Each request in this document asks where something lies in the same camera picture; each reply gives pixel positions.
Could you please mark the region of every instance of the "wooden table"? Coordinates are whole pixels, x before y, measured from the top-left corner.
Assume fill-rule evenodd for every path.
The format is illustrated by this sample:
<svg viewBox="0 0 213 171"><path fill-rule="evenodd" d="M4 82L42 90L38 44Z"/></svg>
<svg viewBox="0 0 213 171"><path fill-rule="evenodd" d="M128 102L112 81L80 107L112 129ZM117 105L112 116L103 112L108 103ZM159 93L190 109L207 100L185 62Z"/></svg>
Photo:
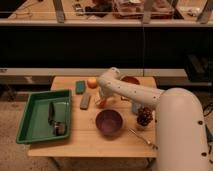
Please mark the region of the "wooden table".
<svg viewBox="0 0 213 171"><path fill-rule="evenodd" d="M88 77L55 77L52 90L72 90L71 135L70 138L30 145L29 156L47 157L156 157L156 151L129 131L137 129L136 115L131 112L131 103L122 101L119 95L109 100L107 108L118 111L123 118L123 127L119 136L106 138L100 134L95 125L97 114L103 110L96 107L98 88L86 91L91 93L88 110L79 108L82 95L75 94L75 82L87 80ZM138 78L145 86L156 87L152 77ZM146 139L155 142L154 121L144 130L139 131Z"/></svg>
<svg viewBox="0 0 213 171"><path fill-rule="evenodd" d="M66 20L85 20L89 19L87 15L76 16L72 5L75 3L80 3L83 8L86 6L94 6L92 0L79 0L76 2L75 0L61 0ZM182 10L182 7L199 7L203 9L206 0L179 0L177 4L177 10L183 16L186 21L196 21L197 17L191 17L187 14L187 11ZM27 0L19 10L16 10L9 19L27 19L27 20L56 20L55 9L52 0L44 0L42 2L38 2L38 0ZM103 18L92 17L91 19L108 21L108 20L121 20L121 21L130 21L131 19L117 19L113 12L110 12Z"/></svg>

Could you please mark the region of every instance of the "cable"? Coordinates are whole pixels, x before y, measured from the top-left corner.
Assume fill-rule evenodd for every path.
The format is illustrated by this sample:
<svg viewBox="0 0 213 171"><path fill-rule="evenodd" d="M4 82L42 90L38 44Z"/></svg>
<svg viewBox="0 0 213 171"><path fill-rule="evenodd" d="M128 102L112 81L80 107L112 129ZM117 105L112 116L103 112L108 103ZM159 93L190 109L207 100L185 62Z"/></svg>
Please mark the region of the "cable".
<svg viewBox="0 0 213 171"><path fill-rule="evenodd" d="M211 152L212 152L212 146L210 145L210 144L208 144L209 145L209 155L211 154Z"/></svg>
<svg viewBox="0 0 213 171"><path fill-rule="evenodd" d="M211 101L210 103L208 103L203 108L203 113L204 113L204 117L207 117L208 115L210 115L211 113L213 113L213 101Z"/></svg>
<svg viewBox="0 0 213 171"><path fill-rule="evenodd" d="M146 38L145 38L145 28L143 23L144 13L141 14L141 27L142 27L142 76L145 76L145 49L146 49Z"/></svg>
<svg viewBox="0 0 213 171"><path fill-rule="evenodd" d="M23 10L27 9L27 12L23 12L23 13L14 12L13 13L15 15L14 19L31 18L33 16L33 13L30 11L29 7L37 5L40 2L42 2L42 1L37 1L37 2L31 3L31 4L26 5L26 6L22 5L22 8L18 8L16 11L23 11Z"/></svg>

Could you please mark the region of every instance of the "green box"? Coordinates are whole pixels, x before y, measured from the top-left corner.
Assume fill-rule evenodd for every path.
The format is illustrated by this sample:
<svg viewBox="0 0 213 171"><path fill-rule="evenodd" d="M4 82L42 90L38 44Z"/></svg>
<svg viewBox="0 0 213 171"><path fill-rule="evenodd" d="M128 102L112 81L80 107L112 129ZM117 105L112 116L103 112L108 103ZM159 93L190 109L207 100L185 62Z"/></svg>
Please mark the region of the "green box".
<svg viewBox="0 0 213 171"><path fill-rule="evenodd" d="M31 144L58 140L70 136L71 90L32 93L25 106L24 114L16 137L18 144ZM53 126L48 123L49 103L55 107L55 120L67 126L64 135L55 136Z"/></svg>

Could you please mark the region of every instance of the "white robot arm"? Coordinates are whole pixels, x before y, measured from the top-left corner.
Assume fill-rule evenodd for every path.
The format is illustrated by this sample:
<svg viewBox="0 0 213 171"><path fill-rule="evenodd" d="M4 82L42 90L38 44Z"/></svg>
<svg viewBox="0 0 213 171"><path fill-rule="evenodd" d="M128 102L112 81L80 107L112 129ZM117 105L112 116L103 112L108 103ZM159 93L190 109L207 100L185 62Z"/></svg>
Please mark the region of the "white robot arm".
<svg viewBox="0 0 213 171"><path fill-rule="evenodd" d="M101 98L113 93L156 110L157 169L209 171L203 110L197 97L182 88L160 90L122 82L117 68L98 78Z"/></svg>

